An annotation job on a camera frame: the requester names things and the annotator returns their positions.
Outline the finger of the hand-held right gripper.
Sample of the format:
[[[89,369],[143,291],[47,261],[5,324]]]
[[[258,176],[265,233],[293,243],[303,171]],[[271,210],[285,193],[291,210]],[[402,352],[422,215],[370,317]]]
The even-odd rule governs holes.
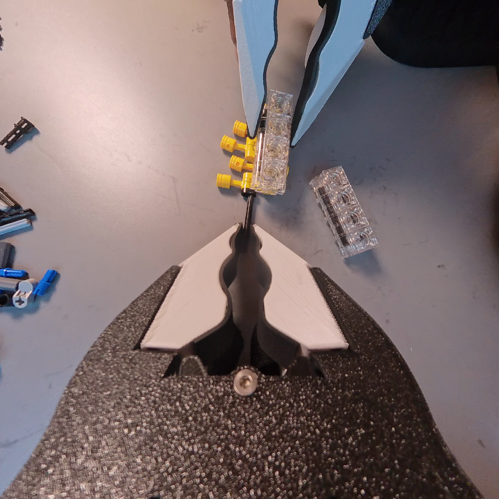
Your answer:
[[[247,132],[254,138],[266,102],[266,70],[277,46],[278,1],[233,1]]]
[[[291,125],[291,146],[318,116],[364,45],[376,1],[324,1],[314,29],[318,38],[309,53]]]

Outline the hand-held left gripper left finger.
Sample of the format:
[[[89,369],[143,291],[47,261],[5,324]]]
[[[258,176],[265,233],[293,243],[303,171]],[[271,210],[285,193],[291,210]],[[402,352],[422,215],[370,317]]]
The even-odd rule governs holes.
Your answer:
[[[179,352],[219,329],[232,313],[228,287],[234,277],[224,270],[234,257],[235,224],[180,263],[166,297],[140,348]]]

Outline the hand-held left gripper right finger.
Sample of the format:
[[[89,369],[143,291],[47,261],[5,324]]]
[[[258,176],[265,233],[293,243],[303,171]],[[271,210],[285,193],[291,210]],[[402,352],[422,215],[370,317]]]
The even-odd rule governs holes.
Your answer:
[[[314,353],[346,350],[348,340],[309,264],[259,226],[252,231],[262,288],[252,364],[265,374],[283,375],[298,363],[305,375],[313,374]]]

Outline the yellow piston crankshaft assembly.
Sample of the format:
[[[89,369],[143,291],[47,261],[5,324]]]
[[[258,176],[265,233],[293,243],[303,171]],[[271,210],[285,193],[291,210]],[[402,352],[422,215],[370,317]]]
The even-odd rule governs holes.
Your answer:
[[[236,139],[224,135],[221,139],[221,148],[230,153],[234,153],[235,150],[238,150],[245,154],[244,158],[232,155],[229,161],[229,166],[232,170],[242,173],[242,179],[237,180],[232,178],[231,175],[218,174],[216,177],[216,186],[223,189],[229,189],[231,187],[238,188],[240,189],[241,195],[247,199],[246,216],[242,228],[245,235],[244,244],[246,246],[250,239],[254,199],[256,194],[259,194],[259,192],[256,192],[251,188],[257,137],[251,139],[247,134],[247,125],[240,121],[237,121],[234,124],[234,134],[245,137],[246,142],[244,144],[239,143]]]

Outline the clear toy cylinder block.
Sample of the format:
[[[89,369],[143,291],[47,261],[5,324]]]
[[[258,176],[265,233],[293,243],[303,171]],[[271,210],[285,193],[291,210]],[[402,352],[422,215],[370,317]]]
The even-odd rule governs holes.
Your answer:
[[[251,188],[277,195],[285,192],[290,150],[292,95],[270,90],[259,122]]]
[[[310,185],[343,258],[379,245],[341,166],[322,171]]]

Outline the pile of small toy parts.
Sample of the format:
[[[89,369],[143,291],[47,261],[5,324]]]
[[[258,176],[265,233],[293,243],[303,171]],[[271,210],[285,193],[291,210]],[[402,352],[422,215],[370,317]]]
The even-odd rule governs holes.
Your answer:
[[[32,209],[23,208],[1,188],[1,238],[31,229],[35,218]],[[31,278],[28,271],[11,267],[14,254],[13,244],[1,240],[1,307],[24,309],[48,292],[58,272],[49,269],[41,279]]]

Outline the single black toy pin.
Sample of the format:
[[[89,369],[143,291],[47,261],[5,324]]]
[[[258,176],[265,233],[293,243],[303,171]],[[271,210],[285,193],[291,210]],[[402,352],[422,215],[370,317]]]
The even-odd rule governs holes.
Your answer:
[[[14,127],[1,139],[1,146],[6,150],[13,148],[25,135],[33,132],[35,126],[32,122],[21,116],[20,120],[14,123]]]

